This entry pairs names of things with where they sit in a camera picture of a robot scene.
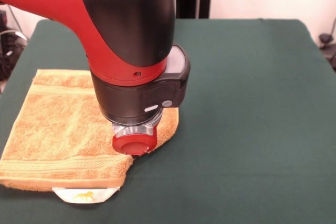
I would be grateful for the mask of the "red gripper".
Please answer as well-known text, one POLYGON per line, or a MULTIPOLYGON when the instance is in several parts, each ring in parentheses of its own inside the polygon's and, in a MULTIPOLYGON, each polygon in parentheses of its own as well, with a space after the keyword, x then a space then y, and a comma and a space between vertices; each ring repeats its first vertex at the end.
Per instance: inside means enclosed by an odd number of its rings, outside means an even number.
POLYGON ((131 133, 115 133, 112 140, 115 151, 132 156, 151 152, 157 146, 156 126, 134 130, 131 133))

